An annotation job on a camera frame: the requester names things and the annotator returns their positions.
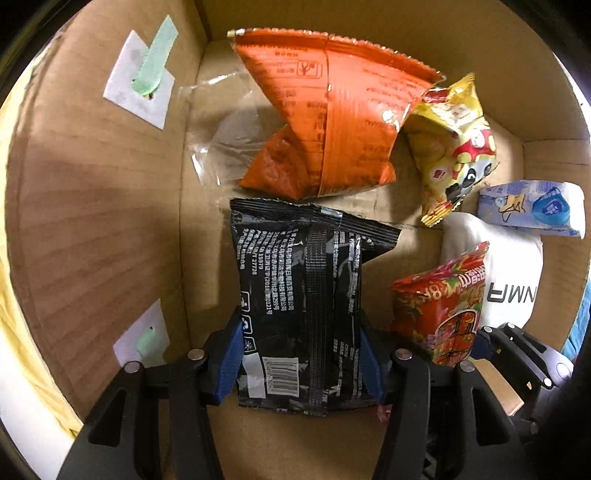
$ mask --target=metal screw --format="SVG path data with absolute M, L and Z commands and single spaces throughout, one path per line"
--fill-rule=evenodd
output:
M 469 360 L 462 360 L 460 362 L 460 368 L 462 369 L 463 372 L 466 372 L 467 374 L 476 370 L 476 367 L 474 366 L 474 364 L 472 362 L 470 362 Z
M 127 362 L 125 364 L 125 366 L 123 367 L 123 370 L 125 370 L 129 374 L 134 374 L 139 371 L 141 366 L 142 366 L 142 364 L 139 362 L 135 362 L 135 361 L 134 362 Z
M 413 357 L 410 350 L 406 350 L 405 348 L 397 349 L 394 352 L 394 354 L 396 355 L 396 358 L 398 358 L 398 360 L 410 360 Z
M 200 348 L 194 348 L 193 350 L 189 350 L 187 357 L 189 357 L 189 360 L 193 361 L 203 360 L 205 358 L 205 351 Z

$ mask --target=cartoon character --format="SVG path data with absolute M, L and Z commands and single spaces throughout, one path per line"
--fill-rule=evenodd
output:
M 474 184 L 491 174 L 494 162 L 494 157 L 485 156 L 475 162 L 462 164 L 463 168 L 459 172 L 457 183 L 445 189 L 447 200 L 455 204 L 468 195 Z
M 506 197 L 498 197 L 495 199 L 495 205 L 499 208 L 501 218 L 505 223 L 509 221 L 512 213 L 525 213 L 523 204 L 525 202 L 525 194 L 507 195 Z
M 457 147 L 452 156 L 456 159 L 453 167 L 452 177 L 457 180 L 463 166 L 467 163 L 475 163 L 482 159 L 482 155 L 495 158 L 495 139 L 491 134 L 491 128 L 484 117 L 476 119 L 465 133 L 459 133 L 460 146 Z

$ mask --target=cardboard box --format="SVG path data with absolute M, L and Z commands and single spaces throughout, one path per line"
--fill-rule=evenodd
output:
M 167 62 L 175 81 L 161 131 L 102 94 L 130 31 L 149 44 L 166 15 L 179 36 Z M 212 201 L 191 155 L 215 134 L 240 88 L 253 90 L 261 111 L 269 106 L 256 87 L 231 79 L 220 83 L 222 95 L 195 89 L 188 96 L 183 88 L 240 69 L 226 31 L 256 26 L 368 39 L 450 81 L 476 72 L 501 161 L 485 185 L 571 181 L 583 188 L 591 213 L 589 133 L 577 100 L 552 52 L 497 0 L 93 0 L 52 41 L 28 86 L 6 196 L 16 295 L 40 354 L 81 418 L 119 368 L 113 344 L 156 300 L 171 340 L 169 361 L 202 346 L 238 302 L 227 210 L 238 191 Z M 420 224 L 418 173 L 403 135 L 392 161 L 395 184 L 321 200 L 403 228 L 392 252 L 363 267 L 362 303 L 376 325 L 391 318 L 385 287 L 435 267 L 442 235 Z M 475 212 L 477 195 L 464 211 Z M 579 308 L 590 251 L 591 236 L 544 238 L 544 271 L 526 330 L 557 349 Z M 238 409 L 230 397 L 210 415 L 228 479 L 369 478 L 385 431 L 373 409 L 311 419 Z

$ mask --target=red packaging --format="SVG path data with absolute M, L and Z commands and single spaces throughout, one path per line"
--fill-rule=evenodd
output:
M 437 365 L 453 366 L 470 353 L 485 291 L 482 242 L 460 258 L 395 281 L 391 330 L 412 339 Z

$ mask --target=white bag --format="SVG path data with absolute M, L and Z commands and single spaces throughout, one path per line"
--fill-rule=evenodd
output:
M 458 258 L 480 242 L 485 257 L 486 290 L 479 327 L 511 322 L 523 327 L 530 319 L 544 264 L 542 242 L 535 233 L 490 225 L 470 213 L 453 212 L 443 219 L 441 263 Z

